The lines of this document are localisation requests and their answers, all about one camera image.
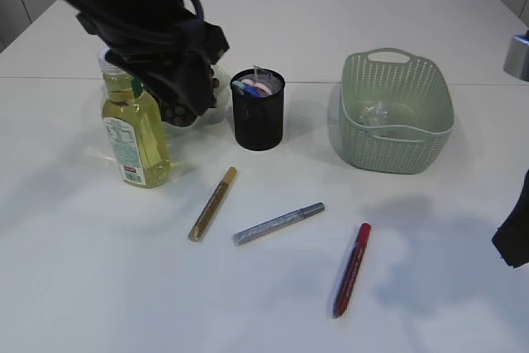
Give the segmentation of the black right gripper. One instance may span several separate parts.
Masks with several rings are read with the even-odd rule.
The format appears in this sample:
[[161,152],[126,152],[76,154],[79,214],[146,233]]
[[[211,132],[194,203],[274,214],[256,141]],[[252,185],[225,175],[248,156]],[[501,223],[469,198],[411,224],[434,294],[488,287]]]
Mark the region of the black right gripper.
[[508,266],[528,263],[528,174],[514,209],[495,232],[492,243]]

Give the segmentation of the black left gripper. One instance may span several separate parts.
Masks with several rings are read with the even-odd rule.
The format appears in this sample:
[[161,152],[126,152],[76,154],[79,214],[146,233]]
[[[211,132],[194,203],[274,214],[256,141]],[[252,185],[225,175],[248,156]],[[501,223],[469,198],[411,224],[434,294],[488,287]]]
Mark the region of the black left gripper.
[[199,0],[66,0],[85,31],[131,64],[167,105],[202,116],[215,107],[210,68],[228,50]]

